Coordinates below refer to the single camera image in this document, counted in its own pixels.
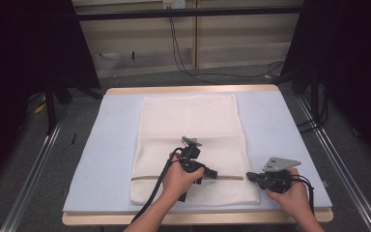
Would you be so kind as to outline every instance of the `metal bracket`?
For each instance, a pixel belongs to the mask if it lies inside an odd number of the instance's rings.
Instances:
[[[298,166],[301,162],[299,160],[283,159],[283,158],[270,158],[265,164],[263,171],[265,172],[278,172],[287,168]]]

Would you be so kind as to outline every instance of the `gray carpet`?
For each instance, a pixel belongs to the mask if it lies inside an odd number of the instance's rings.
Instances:
[[[213,69],[204,72],[236,74],[265,73],[268,66],[250,66]],[[263,77],[244,78],[223,75],[198,76],[215,84],[258,84],[268,83]],[[193,79],[180,72],[144,74],[138,76],[114,77],[100,80],[104,93],[112,87],[168,86],[209,84]],[[291,83],[279,86],[294,120],[306,121],[297,97],[293,96]],[[57,140],[46,161],[43,173],[34,190],[17,231],[99,231],[98,227],[70,227],[62,223],[62,208],[71,179],[91,128],[96,120],[100,101],[91,99],[80,92],[71,90],[74,98],[68,106],[67,115]],[[8,211],[14,204],[24,181],[34,163],[45,139],[47,119],[45,112],[29,114],[23,130],[18,134],[16,146],[10,158],[0,169],[0,228]],[[331,102],[329,118],[324,129],[335,148],[347,164],[357,184],[371,203],[371,150],[362,139],[354,137],[352,125]],[[321,175],[328,181],[327,191],[333,203],[333,221],[324,224],[327,231],[368,231],[354,202],[339,180],[328,157],[313,131],[302,134],[311,158]],[[121,231],[124,227],[105,227],[105,231]],[[190,226],[164,226],[160,231],[191,231]],[[209,226],[205,231],[238,231],[239,226]]]

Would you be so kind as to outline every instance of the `power cord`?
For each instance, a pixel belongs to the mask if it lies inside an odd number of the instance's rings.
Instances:
[[[322,127],[328,120],[328,114],[329,114],[329,110],[328,110],[328,91],[327,91],[327,89],[324,89],[324,101],[322,102],[321,112],[319,113],[319,119],[320,120],[316,121],[314,119],[310,119],[310,120],[307,120],[303,123],[297,124],[297,127],[300,128],[300,127],[303,127],[303,126],[308,125],[310,123],[316,123],[316,126],[312,126],[311,128],[301,130],[300,133],[313,131],[315,129],[318,129],[318,128]]]
[[[167,160],[166,164],[164,165],[162,171],[161,171],[161,174],[159,175],[158,179],[157,179],[157,182],[156,182],[156,185],[155,185],[155,188],[153,189],[153,192],[152,194],[150,195],[149,197],[149,200],[147,200],[146,204],[143,206],[143,208],[141,208],[141,210],[137,213],[137,215],[133,218],[133,220],[131,221],[130,224],[132,224],[133,222],[135,222],[141,215],[143,215],[144,212],[146,212],[146,210],[149,208],[149,206],[152,204],[153,200],[155,199],[156,197],[156,194],[158,192],[158,189],[159,189],[159,186],[161,185],[162,183],[162,180],[165,176],[165,174],[167,173],[168,171],[168,168],[171,166],[171,164],[173,164],[173,157],[176,155],[177,151],[182,151],[183,148],[176,148],[174,149],[174,151],[171,153],[170,155],[170,158]]]
[[[176,36],[176,29],[175,29],[175,26],[174,26],[173,18],[169,17],[169,20],[170,20],[170,27],[171,27],[171,37],[172,37],[172,44],[173,44],[174,60],[176,62],[176,66],[179,69],[179,71],[181,71],[184,74],[187,74],[188,76],[192,77],[193,79],[196,79],[196,80],[199,80],[199,81],[204,81],[204,82],[214,84],[214,85],[218,85],[218,83],[214,83],[214,82],[211,82],[211,81],[205,80],[205,79],[200,79],[200,78],[197,78],[196,76],[199,76],[199,75],[222,75],[222,76],[234,76],[234,77],[242,77],[242,78],[261,77],[261,76],[264,76],[266,74],[271,74],[273,71],[278,69],[282,64],[284,64],[284,61],[272,62],[268,65],[268,71],[267,72],[263,72],[263,73],[255,74],[255,75],[240,75],[240,74],[217,73],[217,72],[191,73],[186,69],[186,67],[184,65],[184,62],[183,62],[183,58],[180,54],[179,45],[178,45],[177,36]],[[180,58],[180,62],[181,62],[181,65],[182,65],[183,68],[180,67],[180,65],[177,61],[176,51],[178,53],[178,56]]]
[[[293,178],[292,181],[295,182],[302,182],[306,185],[308,188],[308,195],[309,195],[309,207],[311,208],[312,214],[315,215],[315,210],[314,210],[314,188],[311,186],[311,183],[309,182],[308,179],[301,175],[292,175],[293,177],[299,177],[299,179]]]

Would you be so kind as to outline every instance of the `cable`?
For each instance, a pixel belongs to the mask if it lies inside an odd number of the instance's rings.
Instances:
[[[155,199],[155,196],[158,192],[158,188],[159,186],[161,185],[162,183],[162,180],[165,176],[165,174],[167,173],[168,171],[168,168],[171,166],[171,164],[173,163],[172,159],[173,157],[176,155],[177,151],[182,151],[183,148],[176,148],[174,149],[174,151],[171,153],[170,155],[170,158],[167,160],[167,163],[164,165],[162,171],[161,171],[161,174],[159,175],[158,179],[157,179],[157,182],[156,182],[156,185],[155,185],[155,188],[153,189],[153,192],[152,194],[150,195],[149,197],[149,200],[147,200],[146,204],[143,206],[143,208],[141,208],[141,210],[137,213],[137,215],[132,219],[131,223],[132,224],[135,220],[137,220],[141,215],[143,215],[144,212],[146,212],[147,208],[149,208],[149,206],[152,204],[153,200]]]
[[[260,77],[260,76],[264,76],[266,74],[269,74],[269,73],[272,73],[274,70],[276,70],[277,68],[279,68],[282,64],[285,63],[285,61],[277,61],[277,62],[272,62],[268,65],[268,71],[267,72],[263,72],[263,73],[260,73],[260,74],[255,74],[255,75],[240,75],[240,74],[230,74],[230,73],[217,73],[217,72],[205,72],[205,73],[191,73],[189,72],[185,65],[184,65],[184,62],[183,62],[183,58],[180,54],[180,49],[179,49],[179,45],[178,45],[178,42],[177,42],[177,36],[176,36],[176,29],[174,27],[174,21],[173,21],[173,18],[172,17],[169,17],[170,19],[170,27],[171,27],[171,37],[172,37],[172,43],[173,43],[173,53],[174,53],[174,60],[176,62],[176,66],[177,68],[179,69],[179,71],[181,71],[182,73],[184,74],[187,74],[189,75],[190,77],[196,79],[196,80],[200,80],[200,81],[204,81],[204,82],[207,82],[207,83],[210,83],[210,84],[214,84],[214,85],[217,85],[217,83],[214,83],[214,82],[211,82],[211,81],[208,81],[208,80],[204,80],[204,79],[200,79],[200,78],[197,78],[196,76],[198,75],[223,75],[223,76],[235,76],[235,77],[243,77],[243,78],[253,78],[253,77]],[[177,53],[179,55],[179,58],[180,58],[180,62],[181,62],[181,65],[183,68],[180,67],[178,61],[177,61],[177,56],[176,56],[176,50],[177,50]],[[271,65],[273,64],[277,64],[279,63],[277,66],[275,66],[274,68],[271,69]]]
[[[172,39],[172,42],[173,42],[174,61],[176,62],[176,66],[179,69],[179,71],[181,71],[182,73],[190,76],[193,79],[196,79],[196,80],[199,80],[199,81],[203,81],[203,82],[207,82],[207,83],[213,84],[213,85],[218,85],[217,83],[211,82],[209,80],[204,80],[204,79],[197,78],[193,74],[191,74],[191,73],[188,72],[188,70],[186,69],[186,67],[184,65],[182,55],[180,54],[179,44],[177,43],[176,29],[174,28],[173,18],[172,17],[169,17],[169,19],[170,19],[170,27],[171,27],[171,39]],[[176,47],[177,47],[177,53],[179,54],[179,58],[180,58],[181,64],[183,66],[183,70],[180,68],[179,63],[177,62]]]
[[[327,120],[328,120],[328,91],[327,89],[325,88],[324,89],[324,100],[322,102],[322,108],[321,108],[321,112],[319,113],[319,119],[320,121],[316,121],[314,119],[310,119],[310,120],[307,120],[303,123],[300,123],[300,124],[297,124],[297,127],[302,127],[302,126],[305,126],[309,123],[312,123],[312,124],[317,124],[316,126],[312,126],[311,128],[309,129],[305,129],[305,130],[301,130],[300,133],[305,133],[305,132],[309,132],[309,131],[313,131],[315,129],[318,129],[320,128],[321,126],[323,126]]]
[[[306,179],[305,177],[303,176],[300,176],[300,175],[292,175],[293,177],[301,177],[303,179],[292,179],[292,181],[295,181],[295,182],[302,182],[304,183],[307,188],[308,188],[308,195],[309,195],[309,207],[311,208],[311,211],[312,211],[312,214],[315,215],[315,210],[314,210],[314,193],[313,193],[313,187],[311,186],[311,183],[308,181],[308,179]]]

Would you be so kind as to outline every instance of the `folded towel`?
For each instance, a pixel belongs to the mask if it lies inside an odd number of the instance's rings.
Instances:
[[[217,180],[204,179],[201,186],[191,186],[185,202],[206,206],[259,202],[257,187],[245,176],[252,168],[233,95],[144,100],[130,182],[131,201],[144,204],[148,200],[169,153],[184,147],[183,135],[203,144],[197,161],[219,176]]]

